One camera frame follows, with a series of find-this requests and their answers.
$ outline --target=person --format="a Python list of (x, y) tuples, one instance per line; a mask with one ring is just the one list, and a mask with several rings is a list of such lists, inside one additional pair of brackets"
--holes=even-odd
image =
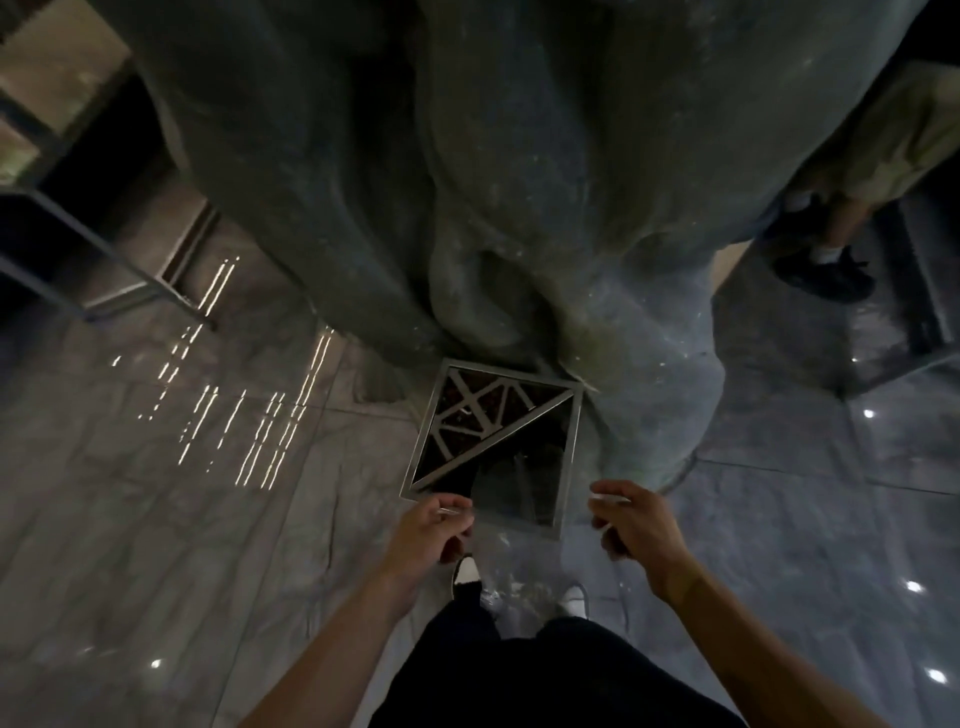
[[(646, 571), (752, 728), (886, 726), (851, 693), (794, 655), (684, 544), (667, 501), (632, 482), (594, 483), (589, 508), (613, 559)], [(589, 621), (573, 585), (562, 616), (530, 640), (501, 640), (463, 556), (468, 498), (428, 497), (400, 521), (382, 562), (337, 610), (242, 728), (346, 728), (420, 582), (460, 558), (453, 598), (427, 624), (370, 722), (378, 726), (743, 726), (719, 703)], [(459, 511), (448, 515), (450, 511)]]
[(960, 149), (958, 19), (956, 0), (931, 0), (872, 92), (798, 172), (776, 227), (801, 230), (819, 217), (815, 196), (828, 200), (827, 220), (812, 245), (774, 261), (781, 280), (838, 303), (874, 292), (852, 258), (854, 236)]

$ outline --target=white sock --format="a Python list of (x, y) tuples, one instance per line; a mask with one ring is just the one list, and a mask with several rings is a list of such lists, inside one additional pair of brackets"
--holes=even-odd
[(828, 248), (826, 245), (815, 245), (810, 248), (810, 261), (816, 265), (835, 263), (840, 259), (843, 248)]
[(808, 189), (792, 190), (783, 195), (784, 212), (800, 212), (810, 207), (813, 202), (813, 192)]

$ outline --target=finger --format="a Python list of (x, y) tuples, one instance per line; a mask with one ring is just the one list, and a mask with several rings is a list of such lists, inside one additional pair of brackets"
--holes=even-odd
[(461, 508), (467, 510), (468, 508), (473, 507), (473, 501), (466, 496), (459, 496), (456, 493), (435, 493), (440, 500), (440, 505), (443, 508)]
[(444, 544), (444, 550), (440, 553), (440, 563), (452, 564), (455, 561), (459, 561), (460, 557), (463, 555), (464, 542), (454, 536), (452, 539), (448, 539)]
[(465, 533), (468, 528), (473, 525), (473, 513), (467, 511), (465, 513), (458, 513), (456, 516), (449, 516), (445, 518), (442, 522), (437, 523), (434, 526), (441, 536), (445, 539), (450, 539), (454, 536), (459, 536), (462, 533)]
[(623, 517), (623, 506), (620, 503), (611, 503), (602, 498), (592, 497), (587, 501), (587, 508), (595, 519), (616, 525)]
[(603, 538), (600, 539), (600, 545), (610, 555), (613, 561), (625, 559), (630, 555), (630, 551), (624, 546), (623, 541), (620, 539), (620, 534), (616, 532), (615, 528), (608, 528), (604, 532)]
[(440, 497), (437, 494), (427, 496), (417, 505), (410, 509), (410, 512), (417, 511), (423, 516), (431, 516), (440, 508)]
[(593, 493), (601, 496), (622, 496), (627, 500), (633, 500), (636, 497), (642, 497), (644, 493), (650, 493), (646, 488), (641, 488), (630, 480), (597, 480), (590, 486)]

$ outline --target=marble floor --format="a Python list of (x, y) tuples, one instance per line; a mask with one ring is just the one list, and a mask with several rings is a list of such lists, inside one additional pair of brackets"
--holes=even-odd
[[(318, 325), (230, 222), (183, 287), (216, 333), (160, 302), (96, 328), (37, 304), (0, 328), (2, 726), (236, 725), (403, 510), (417, 424), (403, 402), (365, 401), (363, 347)], [(670, 499), (694, 551), (798, 652), (892, 725), (946, 728), (960, 716), (960, 376), (843, 403), (831, 387), (851, 331), (882, 318), (852, 316), (748, 254), (716, 299), (726, 392)], [(560, 545), (515, 565), (515, 595), (581, 580), (599, 621), (729, 705), (636, 565), (607, 561), (584, 509), (569, 513)], [(478, 558), (502, 577), (496, 542)], [(445, 579), (395, 631), (355, 725)]]

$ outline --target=left hand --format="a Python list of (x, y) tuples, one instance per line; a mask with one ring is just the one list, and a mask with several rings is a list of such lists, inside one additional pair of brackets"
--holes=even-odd
[[(460, 536), (470, 535), (472, 507), (468, 497), (437, 493), (400, 519), (374, 578), (396, 598), (401, 615), (410, 611), (420, 582), (435, 564), (450, 564), (464, 555)], [(461, 513), (448, 515), (441, 513), (441, 508), (455, 508)]]

